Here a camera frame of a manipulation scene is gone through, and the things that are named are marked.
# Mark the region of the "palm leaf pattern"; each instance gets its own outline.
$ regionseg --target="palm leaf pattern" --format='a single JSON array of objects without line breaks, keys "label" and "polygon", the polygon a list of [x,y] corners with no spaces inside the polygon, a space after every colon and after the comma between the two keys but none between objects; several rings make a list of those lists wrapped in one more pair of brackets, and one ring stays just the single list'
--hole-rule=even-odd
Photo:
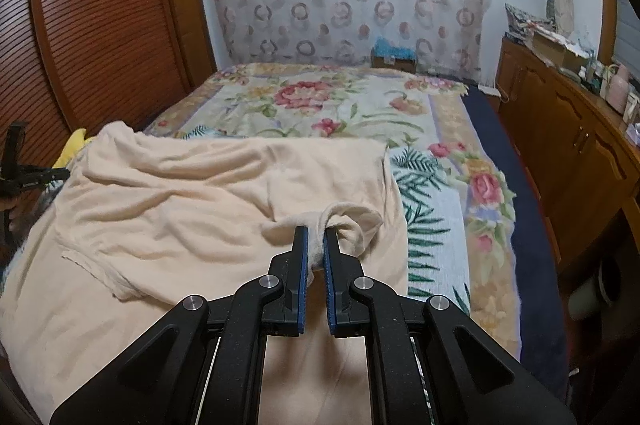
[{"label": "palm leaf pattern", "polygon": [[424,300],[433,294],[429,285],[435,282],[434,273],[440,270],[431,264],[433,254],[429,249],[441,246],[437,236],[450,231],[441,227],[444,219],[434,216],[434,209],[426,202],[431,198],[430,189],[440,190],[447,185],[442,178],[444,169],[436,158],[411,147],[392,157],[391,164],[402,197],[408,234],[408,295]]}]

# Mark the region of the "bottle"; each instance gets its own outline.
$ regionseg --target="bottle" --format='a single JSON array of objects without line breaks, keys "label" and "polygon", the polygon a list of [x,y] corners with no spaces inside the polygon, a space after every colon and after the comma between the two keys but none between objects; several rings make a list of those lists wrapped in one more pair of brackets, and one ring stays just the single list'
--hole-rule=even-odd
[{"label": "bottle", "polygon": [[609,90],[607,91],[607,103],[620,114],[624,114],[626,97],[629,95],[629,71],[620,64],[618,72],[613,75]]}]

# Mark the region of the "yellow object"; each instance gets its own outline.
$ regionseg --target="yellow object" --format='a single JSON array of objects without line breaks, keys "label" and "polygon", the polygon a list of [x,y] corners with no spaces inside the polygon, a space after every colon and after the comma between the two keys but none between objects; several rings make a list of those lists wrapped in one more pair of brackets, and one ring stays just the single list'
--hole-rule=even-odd
[{"label": "yellow object", "polygon": [[60,157],[53,164],[54,169],[66,167],[69,164],[69,161],[71,161],[87,143],[94,139],[94,137],[84,139],[85,135],[86,129],[77,129],[74,131],[66,141],[65,148],[63,148]]}]

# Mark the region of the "silver screw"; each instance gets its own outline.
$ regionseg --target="silver screw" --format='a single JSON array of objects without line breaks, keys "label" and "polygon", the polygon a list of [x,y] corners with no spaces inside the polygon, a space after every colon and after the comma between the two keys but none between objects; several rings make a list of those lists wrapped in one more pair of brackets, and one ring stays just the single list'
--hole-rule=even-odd
[{"label": "silver screw", "polygon": [[182,305],[186,310],[195,311],[202,307],[202,297],[198,297],[197,295],[189,295],[185,300],[182,301]]},{"label": "silver screw", "polygon": [[359,290],[368,290],[373,287],[373,279],[369,277],[358,277],[353,283]]},{"label": "silver screw", "polygon": [[278,285],[280,279],[278,279],[275,275],[263,275],[260,277],[260,286],[263,288],[273,288]]},{"label": "silver screw", "polygon": [[442,311],[449,307],[449,299],[444,295],[434,295],[429,300],[429,304],[433,309]]}]

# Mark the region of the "blue gripper pad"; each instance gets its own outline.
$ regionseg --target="blue gripper pad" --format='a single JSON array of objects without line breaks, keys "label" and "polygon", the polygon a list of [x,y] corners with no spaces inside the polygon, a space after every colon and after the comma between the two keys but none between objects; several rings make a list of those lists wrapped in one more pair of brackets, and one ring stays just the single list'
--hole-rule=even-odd
[{"label": "blue gripper pad", "polygon": [[326,240],[326,234],[324,234],[322,243],[324,261],[324,289],[326,291],[326,319],[329,324],[329,333],[334,335],[336,326],[334,277],[331,273],[331,259],[329,259],[329,244]]},{"label": "blue gripper pad", "polygon": [[306,309],[306,268],[308,265],[308,242],[309,231],[305,228],[302,237],[302,262],[300,264],[300,286],[298,287],[298,332],[305,332],[305,309]]}]

